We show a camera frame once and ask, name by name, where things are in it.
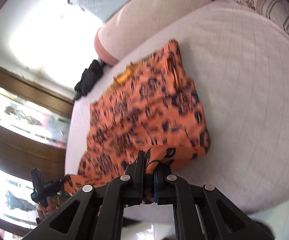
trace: white wall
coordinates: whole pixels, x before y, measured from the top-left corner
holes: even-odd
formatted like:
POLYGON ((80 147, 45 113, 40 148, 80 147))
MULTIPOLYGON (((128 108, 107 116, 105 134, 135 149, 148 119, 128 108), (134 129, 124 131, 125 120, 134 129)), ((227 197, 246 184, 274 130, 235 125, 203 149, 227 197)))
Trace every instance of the white wall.
MULTIPOLYGON (((61 82, 61 79, 57 80, 52 77, 52 75, 48 74, 48 71, 40 71, 38 72, 37 68, 32 68, 30 66, 26 66, 22 61, 20 61, 11 47, 11 39, 15 32, 19 29, 21 24, 26 20, 30 12, 32 12, 39 4, 46 0, 8 0, 5 5, 0 10, 0 66, 15 73, 20 76, 23 76, 26 79, 32 80, 40 85, 43 85, 55 92, 58 92, 66 97, 73 98, 75 92, 73 90, 73 83, 78 82, 80 79, 78 76, 81 77, 81 74, 85 68, 89 65, 81 64, 77 68, 77 66, 72 66, 76 69, 74 72, 75 80, 73 80, 70 85, 64 84, 61 82)), ((63 4, 66 4, 67 0, 61 0, 63 4)), ((59 73, 62 71, 72 71, 72 69, 66 70, 57 69, 59 73)))

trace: orange fabric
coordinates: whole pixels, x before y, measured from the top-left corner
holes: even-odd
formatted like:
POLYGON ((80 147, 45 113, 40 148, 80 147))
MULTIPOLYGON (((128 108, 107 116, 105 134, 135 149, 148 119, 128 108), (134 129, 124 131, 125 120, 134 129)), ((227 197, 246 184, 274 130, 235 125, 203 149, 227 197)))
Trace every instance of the orange fabric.
POLYGON ((159 162, 180 168, 209 150, 202 103, 185 75, 178 42, 169 41, 134 65, 90 105, 87 151, 78 175, 65 184, 71 194, 124 174, 140 150, 146 152, 146 173, 153 173, 159 162))

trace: white floor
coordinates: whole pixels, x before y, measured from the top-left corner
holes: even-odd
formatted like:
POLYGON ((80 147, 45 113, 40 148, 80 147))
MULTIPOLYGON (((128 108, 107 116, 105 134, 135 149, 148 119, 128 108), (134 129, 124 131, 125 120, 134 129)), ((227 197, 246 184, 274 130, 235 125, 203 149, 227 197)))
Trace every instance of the white floor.
MULTIPOLYGON (((250 215, 271 227, 276 240, 289 240, 289 201, 266 211, 250 215)), ((162 240, 175 239, 174 225, 142 222, 123 228, 122 240, 162 240)))

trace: white bed sheet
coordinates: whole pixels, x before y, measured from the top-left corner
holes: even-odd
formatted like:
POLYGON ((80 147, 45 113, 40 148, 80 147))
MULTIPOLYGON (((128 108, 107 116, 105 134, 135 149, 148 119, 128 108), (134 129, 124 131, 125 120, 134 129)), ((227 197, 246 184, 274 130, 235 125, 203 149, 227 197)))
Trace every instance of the white bed sheet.
MULTIPOLYGON (((174 173, 190 184, 214 184, 253 212, 289 199, 289 36, 232 0, 217 0, 176 21, 131 52, 74 105, 66 173, 76 174, 86 148, 89 104, 126 64, 179 41, 212 138, 205 158, 174 173)), ((134 206, 125 216, 172 222, 168 207, 134 206)))

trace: metal rivet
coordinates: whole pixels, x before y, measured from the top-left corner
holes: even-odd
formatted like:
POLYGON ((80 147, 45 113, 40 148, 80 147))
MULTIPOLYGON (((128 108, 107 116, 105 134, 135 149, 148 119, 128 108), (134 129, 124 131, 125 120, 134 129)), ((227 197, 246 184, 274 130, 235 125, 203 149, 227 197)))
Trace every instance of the metal rivet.
POLYGON ((170 174, 166 177, 167 180, 169 181, 175 181, 177 179, 176 175, 170 174))
POLYGON ((205 189, 207 191, 213 191, 215 189, 215 186, 213 186, 212 184, 206 184, 205 189))
POLYGON ((84 191, 84 192, 90 192, 90 191, 92 191, 92 186, 91 186, 91 185, 83 186, 83 191, 84 191))
POLYGON ((130 179, 130 176, 129 176, 128 174, 125 174, 125 175, 122 175, 122 176, 120 177, 120 179, 121 179, 122 181, 128 181, 128 180, 130 179))

